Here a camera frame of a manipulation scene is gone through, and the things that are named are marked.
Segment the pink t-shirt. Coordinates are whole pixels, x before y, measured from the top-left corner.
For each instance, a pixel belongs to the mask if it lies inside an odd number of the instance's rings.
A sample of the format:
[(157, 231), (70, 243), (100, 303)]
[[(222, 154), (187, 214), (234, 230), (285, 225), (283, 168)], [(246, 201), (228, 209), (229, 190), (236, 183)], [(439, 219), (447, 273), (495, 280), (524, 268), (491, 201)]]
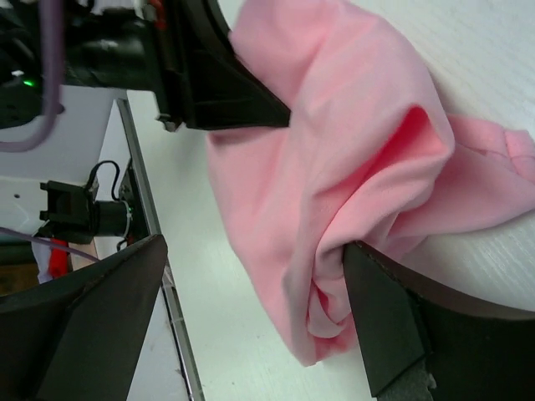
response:
[(530, 135), (447, 113), (382, 17), (347, 1), (247, 1), (230, 39), (291, 115), (283, 129), (211, 132), (210, 182), (231, 247), (301, 364), (355, 345), (346, 243), (397, 260), (430, 235), (533, 209)]

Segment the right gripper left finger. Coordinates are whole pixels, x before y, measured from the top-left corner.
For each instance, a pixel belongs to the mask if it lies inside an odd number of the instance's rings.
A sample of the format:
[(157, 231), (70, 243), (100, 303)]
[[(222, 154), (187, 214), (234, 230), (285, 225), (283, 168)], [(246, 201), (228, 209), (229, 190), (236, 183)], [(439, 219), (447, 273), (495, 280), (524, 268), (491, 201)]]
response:
[(125, 400), (167, 260), (148, 236), (1, 298), (3, 400)]

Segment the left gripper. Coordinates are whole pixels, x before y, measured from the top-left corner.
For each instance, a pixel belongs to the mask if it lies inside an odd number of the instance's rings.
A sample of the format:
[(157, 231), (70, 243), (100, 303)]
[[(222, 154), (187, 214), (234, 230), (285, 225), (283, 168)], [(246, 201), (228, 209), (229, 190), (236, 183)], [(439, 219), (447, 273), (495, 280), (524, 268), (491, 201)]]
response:
[[(170, 68), (162, 60), (155, 23), (132, 8), (65, 1), (63, 84), (150, 91), (160, 121), (177, 129), (282, 128), (288, 106), (241, 62), (217, 1), (168, 1), (178, 56), (183, 118)], [(22, 126), (43, 114), (44, 72), (37, 3), (1, 3), (1, 126)]]

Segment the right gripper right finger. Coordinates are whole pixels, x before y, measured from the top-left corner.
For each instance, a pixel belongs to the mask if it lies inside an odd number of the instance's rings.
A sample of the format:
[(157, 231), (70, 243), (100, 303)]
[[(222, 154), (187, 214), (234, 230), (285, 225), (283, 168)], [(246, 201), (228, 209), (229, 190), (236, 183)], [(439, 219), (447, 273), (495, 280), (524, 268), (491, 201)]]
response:
[(459, 292), (361, 241), (344, 280), (377, 400), (532, 400), (534, 314)]

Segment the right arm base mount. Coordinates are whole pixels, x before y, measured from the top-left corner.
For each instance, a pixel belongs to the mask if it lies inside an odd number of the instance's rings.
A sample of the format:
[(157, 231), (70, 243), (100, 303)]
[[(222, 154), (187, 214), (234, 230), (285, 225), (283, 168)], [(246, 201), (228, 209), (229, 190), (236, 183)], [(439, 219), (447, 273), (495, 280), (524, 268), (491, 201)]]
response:
[(111, 199), (99, 200), (97, 173), (106, 161), (99, 162), (83, 185), (48, 181), (40, 185), (46, 193), (47, 207), (39, 212), (43, 225), (37, 235), (87, 245), (96, 237), (119, 237), (117, 246), (130, 246), (147, 237), (145, 213), (141, 204), (135, 172), (129, 163), (124, 174), (116, 162), (111, 184)]

